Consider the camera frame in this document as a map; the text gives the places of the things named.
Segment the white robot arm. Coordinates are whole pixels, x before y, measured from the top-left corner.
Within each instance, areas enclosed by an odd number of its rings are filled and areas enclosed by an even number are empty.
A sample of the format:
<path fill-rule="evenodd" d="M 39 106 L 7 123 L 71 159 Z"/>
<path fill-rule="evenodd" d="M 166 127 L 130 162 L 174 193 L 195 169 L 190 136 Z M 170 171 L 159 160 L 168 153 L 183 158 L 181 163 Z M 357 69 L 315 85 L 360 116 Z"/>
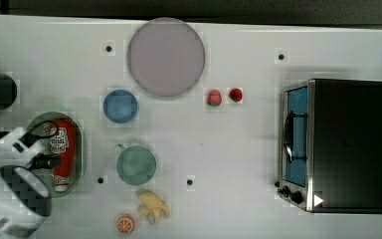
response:
<path fill-rule="evenodd" d="M 29 239 L 52 212 L 52 195 L 31 171 L 45 157 L 42 137 L 17 127 L 0 131 L 0 239 Z"/>

